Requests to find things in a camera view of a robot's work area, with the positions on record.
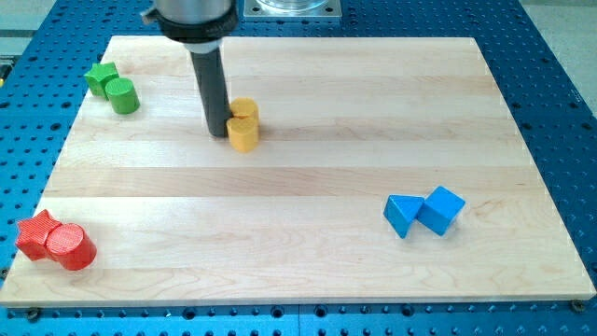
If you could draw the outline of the black tool flange collar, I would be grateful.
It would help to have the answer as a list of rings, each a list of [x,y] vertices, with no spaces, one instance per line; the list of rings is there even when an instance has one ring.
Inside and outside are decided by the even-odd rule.
[[[218,48],[238,24],[236,4],[152,4],[140,16],[144,24],[155,22],[164,36],[194,53]]]

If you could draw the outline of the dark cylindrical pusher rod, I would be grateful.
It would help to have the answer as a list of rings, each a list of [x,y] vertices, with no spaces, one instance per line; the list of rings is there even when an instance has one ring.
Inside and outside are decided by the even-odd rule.
[[[208,131],[214,137],[225,138],[228,136],[227,121],[232,113],[220,48],[208,53],[191,53],[191,61]]]

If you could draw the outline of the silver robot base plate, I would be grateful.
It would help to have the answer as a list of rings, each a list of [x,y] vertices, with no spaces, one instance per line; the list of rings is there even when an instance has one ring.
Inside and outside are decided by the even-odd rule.
[[[341,0],[244,0],[246,19],[336,19],[342,16]]]

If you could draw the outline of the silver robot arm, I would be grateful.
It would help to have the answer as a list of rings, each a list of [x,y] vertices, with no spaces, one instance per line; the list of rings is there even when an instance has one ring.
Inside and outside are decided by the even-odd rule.
[[[229,107],[220,45],[238,24],[232,0],[154,0],[141,12],[145,24],[156,22],[167,38],[188,50],[210,135],[226,137]]]

